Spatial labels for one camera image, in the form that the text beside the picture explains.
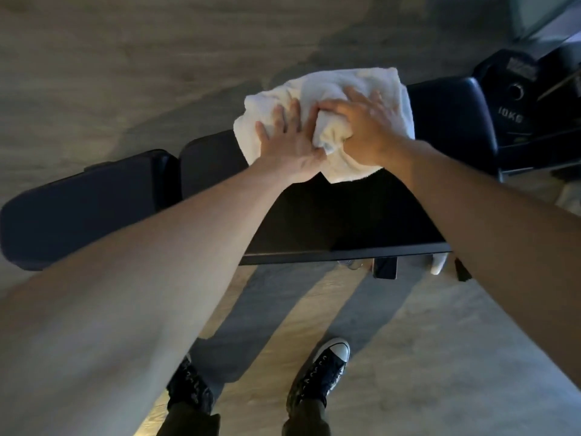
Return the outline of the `person's trouser leg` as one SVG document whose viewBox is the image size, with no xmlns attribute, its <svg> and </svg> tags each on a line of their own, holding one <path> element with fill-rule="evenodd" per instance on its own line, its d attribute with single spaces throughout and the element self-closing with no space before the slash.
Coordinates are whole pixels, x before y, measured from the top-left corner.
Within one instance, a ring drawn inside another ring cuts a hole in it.
<svg viewBox="0 0 581 436">
<path fill-rule="evenodd" d="M 191 404 L 173 404 L 156 436 L 218 436 L 219 414 L 195 409 Z"/>
<path fill-rule="evenodd" d="M 321 400 L 302 400 L 283 425 L 282 436 L 331 436 L 325 413 Z"/>
</svg>

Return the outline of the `black weight rack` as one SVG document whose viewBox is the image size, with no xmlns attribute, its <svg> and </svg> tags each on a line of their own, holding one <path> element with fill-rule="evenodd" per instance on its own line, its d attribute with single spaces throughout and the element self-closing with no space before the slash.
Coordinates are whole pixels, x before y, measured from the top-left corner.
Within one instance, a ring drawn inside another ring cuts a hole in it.
<svg viewBox="0 0 581 436">
<path fill-rule="evenodd" d="M 499 151 L 500 171 L 581 170 L 581 38 L 540 58 L 540 80 L 526 142 Z"/>
</svg>

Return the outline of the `person's right trouser leg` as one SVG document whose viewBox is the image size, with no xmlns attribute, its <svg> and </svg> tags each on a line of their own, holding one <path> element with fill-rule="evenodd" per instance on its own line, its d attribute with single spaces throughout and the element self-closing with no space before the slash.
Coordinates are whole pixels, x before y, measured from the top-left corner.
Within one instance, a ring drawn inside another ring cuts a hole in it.
<svg viewBox="0 0 581 436">
<path fill-rule="evenodd" d="M 283 425 L 282 436 L 331 436 L 325 413 L 321 400 L 302 400 Z"/>
</svg>

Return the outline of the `white towel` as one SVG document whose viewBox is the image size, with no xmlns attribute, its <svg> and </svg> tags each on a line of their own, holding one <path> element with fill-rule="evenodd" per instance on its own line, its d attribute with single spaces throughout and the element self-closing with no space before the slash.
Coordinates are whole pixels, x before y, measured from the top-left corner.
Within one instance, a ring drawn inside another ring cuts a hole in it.
<svg viewBox="0 0 581 436">
<path fill-rule="evenodd" d="M 390 110 L 389 120 L 400 135 L 415 139 L 415 126 L 410 96 L 395 67 L 359 68 L 312 72 L 258 94 L 246 96 L 245 112 L 234 121 L 234 134 L 239 148 L 249 165 L 260 156 L 261 142 L 256 133 L 256 122 L 262 122 L 268 135 L 274 129 L 272 111 L 282 106 L 288 111 L 293 99 L 300 102 L 301 122 L 305 122 L 314 103 L 329 99 L 343 99 L 345 87 L 354 87 L 369 96 L 378 91 L 383 104 Z M 357 181 L 366 178 L 380 167 L 363 166 L 348 156 L 343 144 L 352 136 L 345 117 L 321 111 L 318 113 L 312 143 L 323 148 L 327 158 L 321 173 L 329 183 Z"/>
</svg>

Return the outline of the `black weight plate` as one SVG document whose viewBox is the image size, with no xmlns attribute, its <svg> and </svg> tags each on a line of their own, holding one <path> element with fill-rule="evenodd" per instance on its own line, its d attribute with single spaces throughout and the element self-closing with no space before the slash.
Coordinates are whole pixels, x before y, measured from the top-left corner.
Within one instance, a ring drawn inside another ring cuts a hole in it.
<svg viewBox="0 0 581 436">
<path fill-rule="evenodd" d="M 503 155 L 523 149 L 550 127 L 539 102 L 542 72 L 530 54 L 501 49 L 478 63 L 472 72 L 484 94 Z"/>
</svg>

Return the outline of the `person's right black sneaker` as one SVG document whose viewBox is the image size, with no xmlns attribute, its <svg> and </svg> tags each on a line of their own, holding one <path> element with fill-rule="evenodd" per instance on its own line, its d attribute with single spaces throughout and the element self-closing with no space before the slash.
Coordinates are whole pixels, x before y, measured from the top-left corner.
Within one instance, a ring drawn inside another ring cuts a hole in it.
<svg viewBox="0 0 581 436">
<path fill-rule="evenodd" d="M 288 415 L 305 400 L 319 401 L 326 408 L 328 395 L 343 376 L 350 354 L 350 345 L 344 338 L 332 338 L 321 345 L 290 388 Z"/>
</svg>

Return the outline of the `person's right forearm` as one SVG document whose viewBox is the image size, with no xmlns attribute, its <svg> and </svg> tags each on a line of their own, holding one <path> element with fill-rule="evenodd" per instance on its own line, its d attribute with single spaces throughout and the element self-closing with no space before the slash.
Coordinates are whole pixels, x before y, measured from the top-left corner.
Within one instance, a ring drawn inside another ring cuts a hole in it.
<svg viewBox="0 0 581 436">
<path fill-rule="evenodd" d="M 471 275 L 581 390 L 581 217 L 423 141 L 387 139 L 380 158 Z"/>
</svg>

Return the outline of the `person's left forearm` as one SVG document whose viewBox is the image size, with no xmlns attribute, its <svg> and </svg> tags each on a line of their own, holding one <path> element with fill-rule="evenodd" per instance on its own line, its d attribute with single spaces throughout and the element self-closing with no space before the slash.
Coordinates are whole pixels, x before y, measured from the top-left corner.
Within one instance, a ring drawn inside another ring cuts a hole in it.
<svg viewBox="0 0 581 436">
<path fill-rule="evenodd" d="M 256 162 L 0 298 L 0 436 L 133 436 L 266 213 L 319 168 Z"/>
</svg>

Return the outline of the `black bench seat pad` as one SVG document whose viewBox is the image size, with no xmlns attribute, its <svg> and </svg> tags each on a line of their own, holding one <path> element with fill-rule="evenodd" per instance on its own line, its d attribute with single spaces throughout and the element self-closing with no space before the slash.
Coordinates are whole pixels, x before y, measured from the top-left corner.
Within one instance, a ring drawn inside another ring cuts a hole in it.
<svg viewBox="0 0 581 436">
<path fill-rule="evenodd" d="M 0 210 L 7 261 L 39 271 L 182 198 L 178 158 L 155 149 L 20 193 Z"/>
</svg>

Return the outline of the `black bench back pad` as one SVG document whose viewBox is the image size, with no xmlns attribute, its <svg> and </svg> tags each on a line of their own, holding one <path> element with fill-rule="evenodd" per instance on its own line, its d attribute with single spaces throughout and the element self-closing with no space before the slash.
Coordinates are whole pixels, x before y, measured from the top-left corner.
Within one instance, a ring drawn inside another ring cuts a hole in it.
<svg viewBox="0 0 581 436">
<path fill-rule="evenodd" d="M 500 179 L 493 122 L 476 79 L 424 81 L 409 85 L 408 92 L 419 139 Z M 335 184 L 318 174 L 287 188 L 265 216 L 245 254 L 437 242 L 446 243 L 412 193 L 381 169 L 363 180 Z"/>
</svg>

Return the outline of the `person's right hand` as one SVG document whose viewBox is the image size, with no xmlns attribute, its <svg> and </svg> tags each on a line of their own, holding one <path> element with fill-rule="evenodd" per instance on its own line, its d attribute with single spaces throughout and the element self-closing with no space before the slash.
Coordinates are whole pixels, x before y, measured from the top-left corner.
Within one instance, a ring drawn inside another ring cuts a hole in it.
<svg viewBox="0 0 581 436">
<path fill-rule="evenodd" d="M 318 108 L 343 116 L 349 123 L 352 135 L 343 144 L 348 156 L 365 166 L 388 168 L 389 161 L 412 138 L 396 130 L 390 120 L 395 112 L 383 105 L 379 91 L 367 97 L 354 87 L 345 87 L 344 93 L 346 99 L 318 101 Z"/>
</svg>

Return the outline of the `person's left hand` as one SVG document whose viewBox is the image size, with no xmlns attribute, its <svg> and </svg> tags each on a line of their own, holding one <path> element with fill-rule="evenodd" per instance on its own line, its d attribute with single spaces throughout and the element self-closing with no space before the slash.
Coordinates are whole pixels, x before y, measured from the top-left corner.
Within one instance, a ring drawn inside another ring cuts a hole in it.
<svg viewBox="0 0 581 436">
<path fill-rule="evenodd" d="M 292 134 L 289 133 L 289 109 L 276 105 L 271 113 L 271 131 L 267 130 L 270 142 L 260 145 L 260 155 L 250 166 L 251 170 L 271 174 L 276 182 L 286 186 L 309 181 L 317 175 L 324 164 L 314 164 L 312 160 L 314 148 L 319 148 L 312 141 L 319 110 L 315 103 L 302 122 L 301 133 Z"/>
</svg>

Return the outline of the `person's left black sneaker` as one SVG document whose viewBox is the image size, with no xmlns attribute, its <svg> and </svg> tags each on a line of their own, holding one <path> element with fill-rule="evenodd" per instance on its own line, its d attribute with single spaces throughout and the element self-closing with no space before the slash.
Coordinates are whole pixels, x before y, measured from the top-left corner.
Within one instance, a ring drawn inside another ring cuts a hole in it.
<svg viewBox="0 0 581 436">
<path fill-rule="evenodd" d="M 166 389 L 169 395 L 167 411 L 179 403 L 190 405 L 194 410 L 207 415 L 213 411 L 214 395 L 193 365 L 190 353 L 185 354 Z"/>
</svg>

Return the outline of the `person's left trouser leg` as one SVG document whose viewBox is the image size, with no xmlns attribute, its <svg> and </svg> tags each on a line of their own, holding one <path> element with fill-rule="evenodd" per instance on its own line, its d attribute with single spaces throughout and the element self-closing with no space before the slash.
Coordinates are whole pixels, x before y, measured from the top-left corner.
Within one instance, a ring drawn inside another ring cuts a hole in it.
<svg viewBox="0 0 581 436">
<path fill-rule="evenodd" d="M 173 404 L 156 436 L 218 436 L 219 414 L 195 409 L 191 404 Z"/>
</svg>

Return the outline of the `person's black sneaker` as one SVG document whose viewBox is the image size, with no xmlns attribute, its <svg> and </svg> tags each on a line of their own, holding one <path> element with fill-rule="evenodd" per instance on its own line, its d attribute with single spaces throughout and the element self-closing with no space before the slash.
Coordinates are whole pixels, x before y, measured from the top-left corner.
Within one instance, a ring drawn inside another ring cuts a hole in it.
<svg viewBox="0 0 581 436">
<path fill-rule="evenodd" d="M 193 365 L 190 353 L 185 354 L 166 389 L 169 395 L 167 411 L 179 403 L 190 405 L 194 410 L 207 415 L 213 411 L 214 395 Z"/>
<path fill-rule="evenodd" d="M 350 354 L 350 345 L 344 338 L 332 338 L 321 345 L 290 388 L 288 415 L 305 400 L 319 401 L 326 408 L 328 395 L 343 376 Z"/>
</svg>

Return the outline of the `black metal bench frame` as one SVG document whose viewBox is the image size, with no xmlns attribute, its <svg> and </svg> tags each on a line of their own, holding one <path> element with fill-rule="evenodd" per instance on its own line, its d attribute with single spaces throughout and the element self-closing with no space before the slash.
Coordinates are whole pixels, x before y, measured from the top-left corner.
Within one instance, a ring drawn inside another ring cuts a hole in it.
<svg viewBox="0 0 581 436">
<path fill-rule="evenodd" d="M 373 259 L 372 272 L 376 279 L 396 279 L 397 259 L 400 256 L 437 255 L 452 253 L 450 245 L 444 242 L 418 243 L 384 248 L 367 248 L 336 251 L 307 251 L 289 253 L 270 253 L 262 255 L 245 254 L 240 261 L 242 266 L 260 264 L 333 262 L 359 259 Z"/>
</svg>

